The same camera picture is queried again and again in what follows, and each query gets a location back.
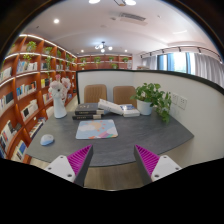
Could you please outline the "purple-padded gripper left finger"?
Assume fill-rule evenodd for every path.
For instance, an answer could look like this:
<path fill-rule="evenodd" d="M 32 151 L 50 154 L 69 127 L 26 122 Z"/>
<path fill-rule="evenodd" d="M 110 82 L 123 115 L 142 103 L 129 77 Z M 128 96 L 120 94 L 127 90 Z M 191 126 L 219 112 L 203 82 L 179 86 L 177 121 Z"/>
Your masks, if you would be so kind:
<path fill-rule="evenodd" d="M 69 156 L 59 155 L 45 170 L 81 187 L 93 156 L 93 145 L 87 145 Z"/>

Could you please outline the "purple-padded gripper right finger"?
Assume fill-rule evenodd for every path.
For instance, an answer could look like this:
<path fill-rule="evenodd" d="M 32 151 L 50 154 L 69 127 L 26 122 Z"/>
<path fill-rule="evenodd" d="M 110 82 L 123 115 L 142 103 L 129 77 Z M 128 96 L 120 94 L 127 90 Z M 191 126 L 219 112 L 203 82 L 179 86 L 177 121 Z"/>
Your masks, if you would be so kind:
<path fill-rule="evenodd" d="M 134 156 L 144 185 L 181 170 L 168 155 L 156 155 L 139 145 L 134 146 Z"/>

